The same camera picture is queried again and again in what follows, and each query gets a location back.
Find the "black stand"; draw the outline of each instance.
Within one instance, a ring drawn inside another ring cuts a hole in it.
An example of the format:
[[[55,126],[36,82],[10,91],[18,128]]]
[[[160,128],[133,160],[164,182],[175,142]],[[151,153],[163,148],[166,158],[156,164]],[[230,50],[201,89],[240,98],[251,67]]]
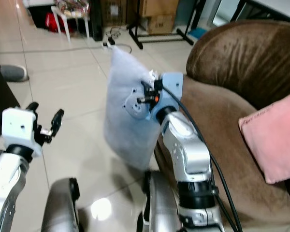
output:
[[[196,9],[196,16],[195,19],[193,20],[193,24],[197,25],[197,23],[200,20],[200,16],[202,13],[202,10],[204,8],[205,2],[206,0],[195,0],[194,4],[193,4],[193,8],[188,20],[188,24],[185,30],[185,33],[182,32],[181,29],[176,29],[176,33],[169,33],[169,34],[155,34],[155,35],[138,35],[137,34],[137,30],[138,30],[138,26],[140,23],[140,1],[137,1],[137,13],[136,13],[136,20],[135,22],[133,22],[132,24],[127,26],[127,30],[129,31],[129,34],[131,36],[131,38],[135,41],[136,45],[140,48],[143,49],[143,43],[157,43],[157,42],[172,42],[172,41],[187,41],[190,45],[193,45],[193,41],[188,38],[187,33],[188,33],[188,29],[190,26],[190,23],[192,21],[192,17],[193,17],[193,13],[194,10]],[[145,41],[139,41],[139,37],[154,37],[154,36],[174,36],[174,35],[180,35],[182,38],[177,38],[177,39],[163,39],[163,40],[145,40]]]

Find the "stand leg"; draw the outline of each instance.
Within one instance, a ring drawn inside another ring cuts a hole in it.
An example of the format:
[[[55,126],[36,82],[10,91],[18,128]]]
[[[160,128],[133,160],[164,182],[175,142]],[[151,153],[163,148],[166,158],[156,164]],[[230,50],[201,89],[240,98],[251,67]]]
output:
[[[68,41],[69,41],[69,43],[71,43],[70,33],[69,33],[69,27],[68,27],[67,19],[62,19],[62,20],[63,20],[64,29],[65,29],[65,31],[66,31],[66,35],[67,35],[67,37],[68,37]]]
[[[188,44],[193,45],[193,41],[190,38],[188,38],[187,34],[184,34],[180,29],[177,29],[176,32],[181,37],[183,37],[183,39],[186,40]]]
[[[231,22],[237,20],[238,16],[240,15],[240,12],[242,11],[242,9],[243,9],[243,7],[245,5],[245,1],[246,0],[240,0],[240,2],[237,5],[236,11],[235,11],[234,15],[231,18]]]
[[[193,5],[193,8],[192,8],[192,11],[191,11],[191,14],[190,14],[190,17],[189,17],[189,20],[188,20],[188,23],[187,23],[187,26],[186,26],[186,30],[185,30],[185,35],[187,34],[188,32],[188,28],[190,26],[190,23],[191,23],[191,20],[192,20],[192,17],[193,17],[193,13],[194,13],[194,10],[196,9],[197,5],[198,5],[198,2],[197,0],[194,1],[194,5]]]
[[[139,26],[139,23],[140,23],[140,1],[141,0],[138,0],[137,1],[137,8],[136,8],[136,25],[135,25],[135,36],[137,37],[137,28]]]
[[[134,42],[136,43],[136,45],[142,50],[143,44],[137,39],[137,37],[133,34],[133,31],[131,29],[129,30],[129,34],[131,38],[134,40]]]
[[[54,14],[55,22],[56,22],[56,25],[57,25],[58,33],[60,34],[61,30],[60,30],[60,26],[59,26],[58,16],[57,16],[57,14],[55,12],[53,12],[53,14]]]
[[[87,36],[87,39],[90,38],[89,36],[89,28],[88,28],[88,18],[84,18],[84,21],[85,21],[85,28],[86,28],[86,36]]]
[[[126,29],[127,30],[131,30],[132,28],[134,28],[136,26],[136,22],[131,23],[130,25],[127,25]]]
[[[76,22],[76,29],[79,32],[79,29],[78,29],[78,18],[75,18],[75,22]]]
[[[205,3],[206,3],[206,0],[200,0],[199,3],[197,4],[195,16],[194,16],[194,19],[193,19],[192,24],[191,24],[191,29],[197,28],[198,23],[199,23],[200,18],[201,18],[202,11],[203,11],[204,6],[205,6]]]

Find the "table leg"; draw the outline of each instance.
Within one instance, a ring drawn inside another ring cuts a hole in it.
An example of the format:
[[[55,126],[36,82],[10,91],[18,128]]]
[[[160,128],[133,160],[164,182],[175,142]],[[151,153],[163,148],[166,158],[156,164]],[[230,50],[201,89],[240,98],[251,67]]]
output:
[[[67,35],[67,37],[68,37],[68,41],[69,41],[69,43],[71,43],[70,32],[69,32],[69,27],[68,27],[68,22],[67,22],[66,19],[62,19],[62,21],[63,21],[64,29],[65,29],[65,31],[66,31],[66,35]]]
[[[76,29],[79,32],[79,29],[78,29],[78,18],[75,18],[75,22],[76,22]]]
[[[235,11],[234,15],[231,18],[231,22],[237,20],[237,18],[240,15],[243,7],[245,6],[245,3],[246,3],[246,0],[240,0],[239,1],[238,5],[237,5],[237,8],[236,8],[236,11]]]
[[[57,16],[57,14],[55,12],[53,12],[53,14],[54,14],[55,22],[56,22],[56,25],[57,25],[58,33],[60,34],[61,30],[60,30],[60,25],[59,25],[59,21],[58,21],[58,16]]]
[[[84,21],[85,21],[85,28],[86,28],[86,36],[87,36],[87,39],[90,38],[89,36],[89,27],[88,27],[88,18],[84,18]]]

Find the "brown sofa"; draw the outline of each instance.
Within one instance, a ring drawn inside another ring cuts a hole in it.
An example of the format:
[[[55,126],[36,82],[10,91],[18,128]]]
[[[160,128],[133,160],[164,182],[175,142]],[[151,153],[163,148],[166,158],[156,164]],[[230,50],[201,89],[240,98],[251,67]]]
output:
[[[289,94],[290,23],[230,23],[207,32],[189,55],[181,101],[220,164],[243,227],[290,224],[290,180],[266,184],[238,128],[239,118]],[[161,137],[155,155],[175,187]],[[214,175],[228,205],[215,168]]]

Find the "black cable on floor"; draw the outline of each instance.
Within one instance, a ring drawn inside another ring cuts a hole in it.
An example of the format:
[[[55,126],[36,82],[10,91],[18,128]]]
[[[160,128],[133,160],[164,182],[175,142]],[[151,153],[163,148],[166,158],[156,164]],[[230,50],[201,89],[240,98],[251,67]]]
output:
[[[118,47],[127,47],[130,49],[130,53],[132,52],[132,48],[128,44],[118,43],[116,44]],[[53,53],[53,52],[72,52],[72,51],[79,51],[79,50],[87,50],[87,49],[102,49],[102,46],[96,47],[77,47],[77,48],[69,48],[69,49],[53,49],[53,50],[29,50],[29,51],[17,51],[17,52],[0,52],[1,54],[26,54],[26,53]]]
[[[188,117],[188,119],[190,120],[192,125],[194,126],[195,130],[197,131],[200,140],[206,145],[206,142],[205,142],[205,140],[204,140],[204,138],[203,138],[203,136],[202,136],[197,124],[195,123],[194,119],[190,115],[190,113],[187,110],[187,108],[183,105],[183,103],[168,88],[163,87],[163,89],[178,103],[180,108],[184,111],[184,113],[186,114],[186,116]],[[216,167],[216,169],[218,171],[218,174],[219,174],[219,177],[221,179],[223,188],[224,188],[224,190],[226,192],[226,195],[227,195],[227,198],[228,198],[228,201],[229,201],[229,204],[230,204],[230,207],[231,207],[234,219],[235,219],[235,224],[237,226],[237,230],[235,230],[235,232],[243,232],[243,229],[242,229],[242,226],[241,226],[241,222],[240,222],[240,220],[238,218],[238,214],[236,212],[236,209],[235,209],[235,206],[234,206],[234,203],[233,203],[233,200],[232,200],[232,197],[231,197],[227,182],[226,182],[226,180],[225,180],[225,178],[223,176],[223,173],[222,173],[222,171],[220,169],[220,166],[219,166],[218,162],[216,161],[215,157],[212,155],[212,153],[210,151],[209,151],[209,155],[210,155],[210,158],[211,158],[212,162],[214,163],[214,165],[215,165],[215,167]],[[225,213],[228,214],[228,212],[225,209],[224,205],[222,205],[222,208],[224,208]]]
[[[112,37],[113,40],[117,39],[121,33],[120,33],[120,27],[111,27],[109,31],[105,33],[105,35],[109,38]]]

